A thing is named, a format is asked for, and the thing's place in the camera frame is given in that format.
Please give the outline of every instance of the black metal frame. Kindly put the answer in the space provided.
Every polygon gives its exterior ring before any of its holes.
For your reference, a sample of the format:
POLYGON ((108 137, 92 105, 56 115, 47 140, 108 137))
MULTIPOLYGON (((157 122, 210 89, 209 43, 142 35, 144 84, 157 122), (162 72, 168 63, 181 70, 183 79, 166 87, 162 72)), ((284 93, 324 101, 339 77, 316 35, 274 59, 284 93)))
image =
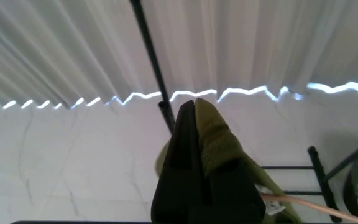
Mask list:
MULTIPOLYGON (((149 28, 147 27, 147 23, 145 20, 143 8, 140 0, 131 0, 132 6, 134 8, 134 12, 137 18, 137 22, 139 23, 139 28, 142 33, 143 40, 145 42, 145 46, 147 49, 147 53, 149 54, 150 61, 153 66, 153 70, 155 72, 155 78, 158 83, 158 87, 160 88, 162 100, 158 107, 161 110, 161 113, 164 117, 164 120, 168 126, 170 132, 173 132, 173 126, 175 123, 175 118, 172 113, 172 107, 168 98, 167 89, 165 88, 165 84, 163 81, 162 73, 160 70, 160 66, 158 64, 157 55, 155 54, 154 46, 152 43, 152 39, 149 33, 149 28)), ((324 168, 321 165, 320 159, 318 157, 317 150, 314 146, 311 146, 308 149, 308 153, 312 162, 312 166, 264 166, 263 169, 267 170, 314 170, 318 183, 320 186, 320 192, 314 191, 284 191, 289 195, 322 195, 326 202, 326 205, 329 208, 333 208, 338 210, 336 205, 333 192, 328 184, 328 181, 334 177, 338 172, 343 170, 347 165, 349 165, 352 161, 358 158, 358 149, 353 152, 351 155, 347 156, 342 162, 340 162, 331 172, 325 174, 324 168)), ((342 218, 335 217, 331 215, 331 220, 334 223, 338 223, 342 221, 342 218)))

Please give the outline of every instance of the clothes rack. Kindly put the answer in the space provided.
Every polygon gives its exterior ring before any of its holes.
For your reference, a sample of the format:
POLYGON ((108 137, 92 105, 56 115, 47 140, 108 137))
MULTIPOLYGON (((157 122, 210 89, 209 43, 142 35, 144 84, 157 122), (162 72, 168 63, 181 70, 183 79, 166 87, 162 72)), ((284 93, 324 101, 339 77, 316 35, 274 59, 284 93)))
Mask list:
MULTIPOLYGON (((173 132, 173 127, 175 123, 175 117, 172 112, 171 103, 169 101, 167 89, 165 87, 163 76, 161 73, 160 66, 158 64, 158 58, 154 50, 154 45, 150 36, 149 28, 147 27, 147 22, 144 16, 142 4, 140 0, 131 0, 134 13, 139 24, 139 29, 142 34, 142 38, 145 42, 147 53, 152 64, 154 75, 158 83, 158 87, 161 92, 162 101, 158 104, 158 107, 161 110, 162 116, 167 124, 169 131, 173 132)), ((321 191, 284 191, 288 195, 321 195, 324 197, 324 201, 329 208, 338 210, 336 205, 333 192, 328 184, 328 181, 332 179, 337 173, 339 173, 343 168, 353 162, 358 158, 358 149, 356 149, 351 155, 347 156, 342 162, 340 162, 335 168, 333 168, 327 174, 324 171, 323 165, 319 159, 317 150, 314 146, 311 146, 308 149, 308 154, 311 159, 312 166, 263 166, 265 170, 313 170, 317 176, 317 180, 320 186, 321 191)), ((331 216, 331 220, 334 223, 339 223, 342 221, 341 218, 331 216)))

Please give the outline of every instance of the olive green cloth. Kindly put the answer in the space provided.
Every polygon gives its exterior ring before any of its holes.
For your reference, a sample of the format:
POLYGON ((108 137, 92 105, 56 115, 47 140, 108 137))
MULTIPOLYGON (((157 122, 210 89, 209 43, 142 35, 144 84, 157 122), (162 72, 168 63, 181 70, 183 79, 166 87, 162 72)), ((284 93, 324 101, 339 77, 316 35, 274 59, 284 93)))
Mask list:
MULTIPOLYGON (((217 109, 208 101, 197 99, 196 127, 199 134, 199 147, 202 148, 201 160, 205 176, 212 170, 233 159, 243 159, 248 167, 248 175, 255 184, 266 186, 275 195, 284 195, 283 191, 269 175, 253 161, 243 150, 238 139, 231 133, 217 109)), ((169 142, 160 153, 155 169, 161 173, 169 142)), ((300 217, 288 202, 282 202, 286 209, 276 215, 265 214, 262 223, 302 223, 300 217)))

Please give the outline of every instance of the metal bar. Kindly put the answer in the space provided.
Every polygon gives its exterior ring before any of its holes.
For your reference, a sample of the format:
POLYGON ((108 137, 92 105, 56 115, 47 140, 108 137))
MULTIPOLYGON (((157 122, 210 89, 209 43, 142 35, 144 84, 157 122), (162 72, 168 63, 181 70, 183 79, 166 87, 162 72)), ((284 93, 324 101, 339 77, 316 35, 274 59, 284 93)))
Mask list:
POLYGON ((328 182, 329 179, 331 179, 333 176, 335 176, 337 173, 339 173, 343 168, 345 168, 347 165, 349 165, 351 162, 353 162, 355 159, 358 158, 358 149, 354 151, 352 154, 347 156, 342 162, 340 162, 335 168, 333 168, 324 178, 323 181, 328 182))
POLYGON ((313 170, 313 166, 262 166, 263 169, 272 170, 313 170))
MULTIPOLYGON (((311 163, 313 164, 313 167, 314 167, 314 171, 316 172, 318 184, 320 185, 321 192, 323 193, 323 197, 326 202, 326 205, 329 208, 338 210, 338 207, 336 206, 336 202, 334 199, 334 194, 331 191, 331 188, 329 187, 328 182, 324 181, 326 174, 324 173, 324 169, 323 169, 323 166, 321 165, 316 148, 314 146, 311 146, 308 149, 308 152, 310 155, 311 163)), ((333 215, 330 215, 330 217, 334 223, 339 223, 342 221, 342 218, 339 218, 339 217, 336 217, 333 215)))
POLYGON ((157 80, 158 83, 158 88, 161 91, 163 104, 161 105, 160 103, 158 106, 161 109, 165 122, 167 123, 168 129, 172 133, 175 118, 172 113, 171 103, 169 102, 167 89, 165 88, 164 80, 162 78, 160 65, 158 64, 158 59, 154 50, 154 45, 152 42, 152 38, 150 36, 149 28, 147 27, 146 18, 144 16, 144 12, 142 8, 142 3, 140 0, 131 0, 131 3, 132 3, 132 8, 134 9, 136 15, 140 32, 142 33, 143 41, 150 58, 150 62, 153 66, 155 79, 157 80))
POLYGON ((297 190, 284 190, 284 193, 287 195, 323 195, 322 192, 297 191, 297 190))

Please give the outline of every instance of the black horizontal bar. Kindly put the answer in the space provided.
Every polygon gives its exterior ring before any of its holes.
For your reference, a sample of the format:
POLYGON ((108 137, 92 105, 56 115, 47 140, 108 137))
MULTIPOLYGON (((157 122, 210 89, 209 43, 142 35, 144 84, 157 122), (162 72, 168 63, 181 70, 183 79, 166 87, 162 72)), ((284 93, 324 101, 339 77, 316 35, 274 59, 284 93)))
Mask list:
POLYGON ((288 195, 323 195, 322 192, 296 191, 296 190, 285 190, 284 193, 288 195))
POLYGON ((305 169, 313 169, 313 166, 262 166, 263 169, 276 169, 276 170, 305 170, 305 169))

